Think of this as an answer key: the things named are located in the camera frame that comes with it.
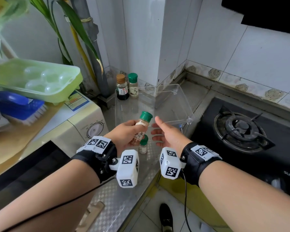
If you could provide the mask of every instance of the hand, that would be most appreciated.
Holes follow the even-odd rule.
[[[115,144],[118,157],[128,146],[132,146],[129,142],[133,139],[135,134],[147,131],[146,126],[135,125],[137,122],[138,120],[128,120],[104,135],[104,137],[111,139]]]
[[[156,123],[152,124],[152,127],[159,129],[154,129],[151,131],[151,134],[161,135],[152,137],[152,140],[162,141],[156,143],[159,147],[170,147],[175,149],[177,156],[180,158],[184,147],[192,141],[183,135],[177,128],[164,123],[158,116],[155,117],[155,121]]]

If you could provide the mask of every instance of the blue scrub brush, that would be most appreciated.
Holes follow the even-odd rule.
[[[46,111],[44,101],[30,99],[9,91],[0,91],[0,112],[24,125],[31,125]]]

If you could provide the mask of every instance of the green bottle cap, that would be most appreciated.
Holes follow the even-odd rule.
[[[136,73],[129,73],[128,79],[130,83],[136,83],[138,81],[138,74]]]
[[[145,134],[144,138],[140,142],[140,145],[145,146],[147,142],[148,142],[148,136]]]
[[[152,114],[147,111],[142,111],[142,115],[140,116],[140,118],[146,120],[149,123],[152,118]]]

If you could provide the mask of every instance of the seasoning jar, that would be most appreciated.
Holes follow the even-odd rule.
[[[124,74],[117,74],[116,76],[116,80],[117,80],[117,97],[120,100],[126,100],[129,97],[129,93],[128,93],[128,84],[126,82],[125,79],[125,75]]]
[[[139,118],[139,121],[135,125],[144,125],[148,127],[151,118],[152,118],[151,113],[143,111]],[[134,135],[134,138],[130,141],[130,144],[132,144],[133,146],[138,146],[143,136],[144,136],[144,132],[137,133],[136,135]]]
[[[139,83],[138,75],[136,73],[130,73],[128,75],[129,94],[132,98],[137,98],[139,95]]]
[[[144,138],[140,141],[140,145],[139,145],[139,153],[140,154],[147,153],[147,142],[148,142],[148,136],[145,134]]]

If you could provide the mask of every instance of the black shoe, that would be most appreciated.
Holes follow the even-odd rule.
[[[160,205],[159,217],[162,225],[162,232],[173,231],[173,217],[170,208],[165,204]]]

